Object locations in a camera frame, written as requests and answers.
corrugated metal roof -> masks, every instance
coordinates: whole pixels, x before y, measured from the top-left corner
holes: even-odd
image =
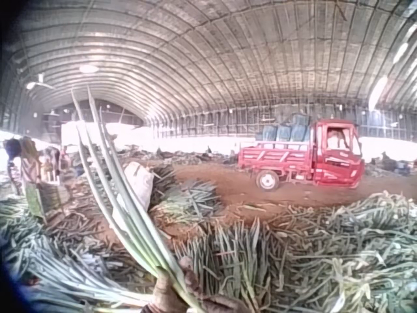
[[[378,108],[415,110],[415,1],[33,1],[7,49],[23,84],[45,73],[35,103],[85,98],[140,117],[177,118],[271,98],[366,103],[387,75]],[[399,47],[408,42],[394,64]],[[94,74],[79,66],[92,64]]]

hand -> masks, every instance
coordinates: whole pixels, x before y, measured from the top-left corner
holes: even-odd
[[[203,308],[207,313],[251,313],[241,301],[225,295],[212,295],[203,301]]]
[[[199,297],[201,289],[197,277],[191,270],[191,260],[183,258],[179,261],[181,269],[184,271],[187,291]],[[143,308],[143,313],[186,313],[188,305],[177,295],[172,288],[172,281],[169,273],[157,268],[158,279],[154,288],[154,301]]]

green onion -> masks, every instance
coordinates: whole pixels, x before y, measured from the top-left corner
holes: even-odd
[[[115,230],[117,237],[121,240],[124,247],[131,253],[135,260],[148,272],[156,276],[156,268],[163,267],[170,275],[173,282],[173,287],[176,292],[187,302],[191,307],[197,310],[197,312],[204,312],[204,310],[199,306],[199,303],[194,296],[190,295],[186,291],[186,285],[184,281],[184,273],[180,268],[179,264],[173,257],[172,253],[166,247],[163,239],[160,236],[158,229],[153,224],[151,218],[147,214],[146,208],[143,206],[143,203],[140,199],[137,198],[136,194],[133,192],[132,187],[128,183],[128,180],[122,170],[122,166],[117,159],[116,150],[113,146],[113,143],[109,139],[109,134],[105,128],[105,125],[102,123],[98,116],[94,98],[91,95],[90,89],[87,87],[89,104],[91,111],[93,113],[93,119],[95,125],[100,134],[100,147],[106,165],[109,169],[109,172],[114,180],[115,189],[122,196],[123,202],[126,206],[127,212],[119,205],[116,201],[115,195],[111,189],[111,186],[106,179],[102,165],[100,164],[96,152],[93,149],[93,144],[89,136],[87,127],[85,131],[87,134],[87,145],[90,150],[90,154],[96,163],[97,172],[100,178],[100,181],[104,187],[104,190],[107,194],[107,197],[110,200],[113,210],[117,210],[120,213],[123,221],[126,223],[127,232],[124,232],[120,229],[119,225],[114,221],[110,210],[106,207],[104,199],[98,191],[98,187],[93,179],[91,169],[88,166],[87,158],[85,156],[85,151],[83,144],[81,142],[81,136],[78,130],[79,138],[79,153],[81,161],[85,168],[85,173],[87,174],[88,182],[91,186],[92,192],[98,205],[103,212],[104,216],[110,223],[110,225]],[[78,111],[79,119],[85,121],[81,108],[74,96],[72,91],[72,98],[76,109]]]
[[[3,260],[10,275],[23,284],[29,277],[39,278],[34,286],[23,288],[28,300],[40,312],[90,312],[88,308],[91,312],[128,312],[115,308],[122,305],[135,306],[137,312],[137,307],[151,301],[152,295],[131,292],[95,272],[86,264],[86,254],[71,248],[63,254],[61,249],[66,242],[44,233],[43,225],[29,214],[25,198],[0,201],[0,212]]]

ceiling light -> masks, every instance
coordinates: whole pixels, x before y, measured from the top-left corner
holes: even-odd
[[[381,96],[382,92],[384,91],[385,85],[388,83],[388,77],[385,75],[379,79],[377,84],[372,90],[372,94],[369,98],[369,104],[368,109],[370,111],[373,111],[375,109],[375,106],[378,103],[379,97]]]
[[[90,64],[84,64],[79,67],[79,71],[83,74],[92,74],[98,72],[98,67]]]
[[[404,55],[404,53],[406,52],[408,47],[409,47],[409,44],[406,43],[406,42],[403,43],[402,45],[400,45],[400,47],[397,51],[397,54],[394,57],[393,64],[396,64],[401,59],[401,57]]]
[[[408,40],[413,34],[413,32],[416,31],[416,29],[417,29],[417,24],[416,23],[412,24],[409,30],[407,31],[407,34],[405,35],[405,39]]]
[[[28,90],[32,90],[33,89],[33,87],[36,85],[36,83],[35,82],[30,82],[30,83],[28,83],[27,85],[26,85],[26,89],[28,89]]]
[[[59,114],[55,113],[55,110],[51,110],[50,113],[44,113],[44,115],[54,115],[54,116],[59,116]]]

red truck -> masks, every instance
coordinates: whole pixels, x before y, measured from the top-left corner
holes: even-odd
[[[256,173],[257,186],[265,191],[276,190],[284,181],[355,188],[365,167],[355,125],[341,119],[310,124],[309,117],[300,114],[292,120],[299,117],[304,123],[276,127],[275,140],[242,148],[238,165]]]

